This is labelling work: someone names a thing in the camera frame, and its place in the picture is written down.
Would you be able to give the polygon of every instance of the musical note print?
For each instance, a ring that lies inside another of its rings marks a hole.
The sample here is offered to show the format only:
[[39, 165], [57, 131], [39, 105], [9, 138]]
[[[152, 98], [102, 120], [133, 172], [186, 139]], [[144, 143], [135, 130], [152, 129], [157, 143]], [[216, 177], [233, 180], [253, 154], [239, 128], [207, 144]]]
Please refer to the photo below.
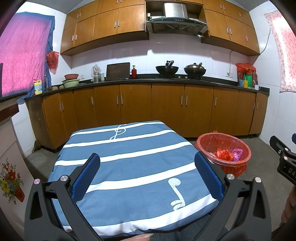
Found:
[[114, 136], [112, 136], [109, 140], [115, 139], [118, 135], [121, 135], [121, 134], [123, 134], [123, 133], [126, 132], [126, 129], [120, 129], [120, 130], [118, 130], [118, 128], [119, 128], [120, 126], [122, 126], [122, 125], [119, 125], [119, 126], [117, 127], [117, 129], [115, 130], [116, 134], [115, 134]]
[[172, 201], [170, 204], [171, 206], [174, 206], [174, 211], [177, 209], [185, 206], [185, 200], [179, 190], [176, 188], [176, 186], [179, 186], [181, 184], [181, 181], [177, 178], [171, 178], [168, 180], [168, 183], [170, 184], [171, 188], [174, 190], [174, 192], [177, 194], [179, 200]]

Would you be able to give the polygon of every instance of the range hood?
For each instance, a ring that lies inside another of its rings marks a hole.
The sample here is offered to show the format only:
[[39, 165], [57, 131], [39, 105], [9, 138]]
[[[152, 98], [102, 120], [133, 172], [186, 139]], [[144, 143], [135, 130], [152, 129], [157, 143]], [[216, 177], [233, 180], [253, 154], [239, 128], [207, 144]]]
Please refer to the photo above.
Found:
[[207, 24], [197, 19], [188, 18], [186, 5], [182, 3], [164, 3], [163, 16], [152, 17], [146, 22], [149, 33], [202, 35], [207, 31]]

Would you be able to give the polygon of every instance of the trash can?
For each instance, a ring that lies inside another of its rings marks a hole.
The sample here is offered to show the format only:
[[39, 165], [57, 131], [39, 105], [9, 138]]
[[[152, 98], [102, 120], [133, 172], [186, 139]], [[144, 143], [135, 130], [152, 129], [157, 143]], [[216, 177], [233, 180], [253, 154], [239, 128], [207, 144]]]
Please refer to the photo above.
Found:
[[[195, 148], [203, 152], [212, 162], [219, 165], [226, 174], [232, 173], [235, 177], [239, 177], [245, 172], [247, 163], [251, 158], [251, 150], [246, 143], [236, 137], [219, 132], [201, 135], [195, 143]], [[214, 153], [218, 148], [230, 152], [238, 148], [242, 149], [243, 153], [238, 161], [225, 161], [209, 153]]]

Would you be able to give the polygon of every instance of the bolt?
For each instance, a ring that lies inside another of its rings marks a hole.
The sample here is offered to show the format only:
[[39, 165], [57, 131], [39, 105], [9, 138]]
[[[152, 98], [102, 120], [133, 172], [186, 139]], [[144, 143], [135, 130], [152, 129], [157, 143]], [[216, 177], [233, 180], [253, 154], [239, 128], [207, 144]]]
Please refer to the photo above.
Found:
[[256, 178], [255, 178], [255, 181], [256, 181], [257, 183], [261, 183], [261, 178], [256, 177]]
[[67, 175], [63, 175], [63, 176], [61, 176], [60, 180], [62, 182], [67, 181], [68, 180], [68, 176]]
[[39, 182], [40, 182], [40, 179], [35, 179], [34, 180], [34, 184], [39, 184]]
[[234, 175], [233, 175], [233, 174], [227, 174], [227, 178], [228, 178], [229, 180], [233, 180], [233, 179], [234, 179]]

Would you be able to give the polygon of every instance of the pink curtain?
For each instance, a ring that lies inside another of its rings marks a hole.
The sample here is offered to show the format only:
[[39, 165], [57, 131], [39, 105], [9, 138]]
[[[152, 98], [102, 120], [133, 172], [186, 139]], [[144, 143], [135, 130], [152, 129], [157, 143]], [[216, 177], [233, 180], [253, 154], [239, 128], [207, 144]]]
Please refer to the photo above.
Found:
[[279, 54], [280, 92], [296, 92], [296, 37], [278, 10], [264, 15], [274, 35]]
[[0, 37], [3, 63], [2, 95], [33, 92], [33, 81], [44, 81], [46, 51], [52, 19], [17, 13]]

